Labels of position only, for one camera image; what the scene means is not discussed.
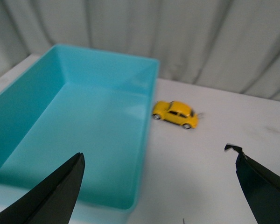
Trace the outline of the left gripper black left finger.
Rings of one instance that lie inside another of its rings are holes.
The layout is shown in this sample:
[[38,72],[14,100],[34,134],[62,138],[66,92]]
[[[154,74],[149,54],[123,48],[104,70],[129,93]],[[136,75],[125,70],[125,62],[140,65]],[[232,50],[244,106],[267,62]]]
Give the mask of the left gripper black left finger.
[[77,153],[23,197],[0,212],[0,224],[67,224],[84,175],[85,160]]

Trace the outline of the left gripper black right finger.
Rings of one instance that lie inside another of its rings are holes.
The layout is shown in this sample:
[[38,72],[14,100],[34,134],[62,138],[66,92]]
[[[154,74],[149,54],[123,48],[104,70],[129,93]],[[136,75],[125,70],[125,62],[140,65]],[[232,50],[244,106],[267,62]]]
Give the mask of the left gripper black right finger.
[[226,144],[224,151],[238,153],[236,174],[258,224],[280,224],[280,176],[245,155],[239,146]]

